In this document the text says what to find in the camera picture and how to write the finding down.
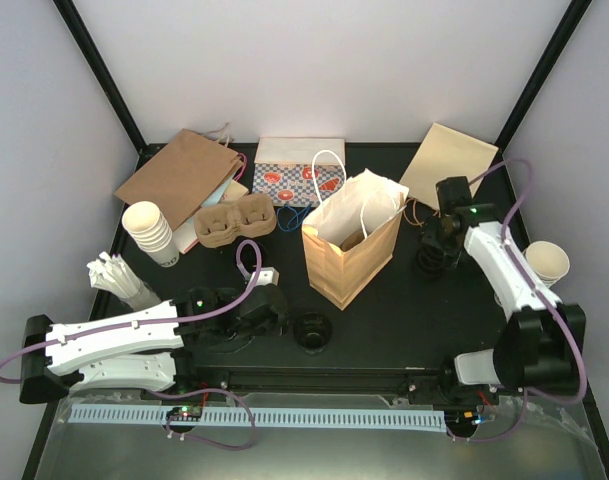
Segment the paper bag handle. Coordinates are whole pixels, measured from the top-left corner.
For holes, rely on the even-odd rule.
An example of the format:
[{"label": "paper bag handle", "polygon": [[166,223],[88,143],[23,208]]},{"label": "paper bag handle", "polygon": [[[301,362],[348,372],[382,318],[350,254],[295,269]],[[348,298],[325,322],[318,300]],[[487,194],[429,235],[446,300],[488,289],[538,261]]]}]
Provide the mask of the paper bag handle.
[{"label": "paper bag handle", "polygon": [[342,160],[340,160],[340,157],[338,157],[337,154],[331,150],[320,150],[319,152],[317,152],[313,157],[313,161],[311,162],[311,173],[313,175],[313,186],[315,187],[315,194],[317,195],[317,199],[320,201],[320,207],[322,207],[322,195],[320,195],[320,187],[317,186],[317,176],[315,175],[315,160],[317,160],[317,157],[319,157],[322,153],[330,153],[335,157],[337,163],[340,164],[340,168],[342,169],[342,173],[344,174],[344,183],[346,183],[346,169],[344,168],[344,164],[342,163]]},{"label": "paper bag handle", "polygon": [[[364,240],[366,240],[366,237],[368,236],[366,234],[366,225],[364,225],[364,209],[366,208],[366,204],[371,199],[373,194],[376,192],[382,191],[382,190],[386,190],[386,187],[377,188],[377,189],[373,190],[371,193],[368,194],[368,197],[366,197],[366,200],[364,200],[364,203],[362,203],[362,210],[360,210],[360,223],[362,224],[362,233],[364,234]],[[393,202],[393,208],[395,209],[395,213],[391,217],[391,218],[393,218],[397,214],[397,203],[395,203],[395,199],[393,198],[393,195],[390,192],[386,192],[386,194],[388,195],[388,198],[391,199],[391,202]]]}]

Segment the checkered pattern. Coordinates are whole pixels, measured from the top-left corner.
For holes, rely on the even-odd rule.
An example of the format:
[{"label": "checkered pattern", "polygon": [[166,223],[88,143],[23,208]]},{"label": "checkered pattern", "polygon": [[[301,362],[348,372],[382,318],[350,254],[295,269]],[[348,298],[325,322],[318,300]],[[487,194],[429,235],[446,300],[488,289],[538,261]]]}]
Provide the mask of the checkered pattern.
[{"label": "checkered pattern", "polygon": [[[322,200],[326,200],[343,185],[344,174],[336,165],[316,165],[315,170],[320,195]],[[253,193],[266,193],[273,199],[274,205],[288,203],[292,207],[316,207],[320,202],[315,195],[311,173],[310,165],[257,163],[253,174]]]}]

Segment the black table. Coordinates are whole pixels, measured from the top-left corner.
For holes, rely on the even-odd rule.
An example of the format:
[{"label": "black table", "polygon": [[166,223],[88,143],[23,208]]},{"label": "black table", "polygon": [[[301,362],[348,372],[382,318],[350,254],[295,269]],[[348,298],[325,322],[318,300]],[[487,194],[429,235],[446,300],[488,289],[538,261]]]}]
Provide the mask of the black table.
[{"label": "black table", "polygon": [[[347,173],[356,175],[368,168],[398,180],[417,147],[349,144]],[[249,159],[242,183],[250,186],[255,147],[236,148]],[[490,175],[476,201],[495,203],[500,214],[508,211],[513,198],[505,178],[500,172]],[[523,245],[523,230],[513,231]],[[446,355],[491,348],[506,321],[481,270],[463,266],[438,281],[427,281],[411,270],[418,234],[418,227],[402,220],[393,259],[344,311],[309,286],[299,230],[276,229],[256,239],[268,252],[265,266],[280,273],[279,287],[290,310],[313,309],[331,319],[331,343],[321,355],[309,355],[297,347],[290,332],[258,337],[239,353],[204,350],[196,355],[196,366],[219,371],[206,378],[221,378],[237,390],[384,392],[396,389],[409,372],[434,374]],[[168,269],[155,264],[130,237],[120,251],[162,299],[171,299],[196,286],[243,289],[235,266],[238,242],[217,249],[197,245]],[[127,312],[111,296],[102,316]]]}]

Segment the brown paper bag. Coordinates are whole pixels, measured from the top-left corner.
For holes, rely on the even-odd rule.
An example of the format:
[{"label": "brown paper bag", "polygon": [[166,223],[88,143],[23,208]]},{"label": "brown paper bag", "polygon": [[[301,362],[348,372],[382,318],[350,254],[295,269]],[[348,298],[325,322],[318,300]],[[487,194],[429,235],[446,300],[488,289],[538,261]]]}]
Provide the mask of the brown paper bag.
[{"label": "brown paper bag", "polygon": [[[349,178],[304,220],[302,238],[311,286],[344,310],[393,257],[408,188],[365,170]],[[364,240],[339,245],[364,230]]]}]

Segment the stack of paper cups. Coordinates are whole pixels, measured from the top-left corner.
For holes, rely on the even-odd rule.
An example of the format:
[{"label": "stack of paper cups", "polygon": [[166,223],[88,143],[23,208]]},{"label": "stack of paper cups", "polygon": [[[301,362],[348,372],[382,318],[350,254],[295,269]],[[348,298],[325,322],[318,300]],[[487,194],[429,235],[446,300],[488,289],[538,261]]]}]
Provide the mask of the stack of paper cups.
[{"label": "stack of paper cups", "polygon": [[547,287],[564,277],[571,261],[561,247],[551,242],[533,242],[524,250],[524,258]]},{"label": "stack of paper cups", "polygon": [[122,215],[122,226],[158,265],[172,267],[179,260],[171,227],[154,203],[137,202],[128,207]]}]

